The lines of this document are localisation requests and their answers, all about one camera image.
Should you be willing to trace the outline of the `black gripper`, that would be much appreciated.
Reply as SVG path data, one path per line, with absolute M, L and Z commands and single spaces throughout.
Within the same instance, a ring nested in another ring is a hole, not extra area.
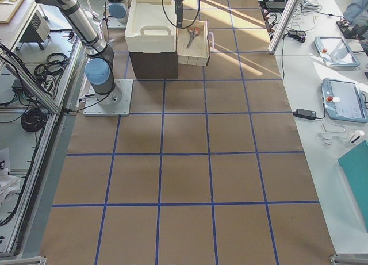
M 174 0 L 175 1 L 175 13 L 176 13 L 176 26 L 177 28 L 182 28 L 183 22 L 183 2 L 184 0 Z

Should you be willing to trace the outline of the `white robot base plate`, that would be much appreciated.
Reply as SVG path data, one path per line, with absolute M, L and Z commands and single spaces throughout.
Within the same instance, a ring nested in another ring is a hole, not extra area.
M 133 79 L 115 79 L 115 89 L 110 95 L 101 102 L 103 95 L 95 94 L 92 86 L 89 86 L 89 94 L 92 97 L 86 99 L 83 109 L 85 116 L 128 116 L 131 105 L 131 96 L 133 90 Z

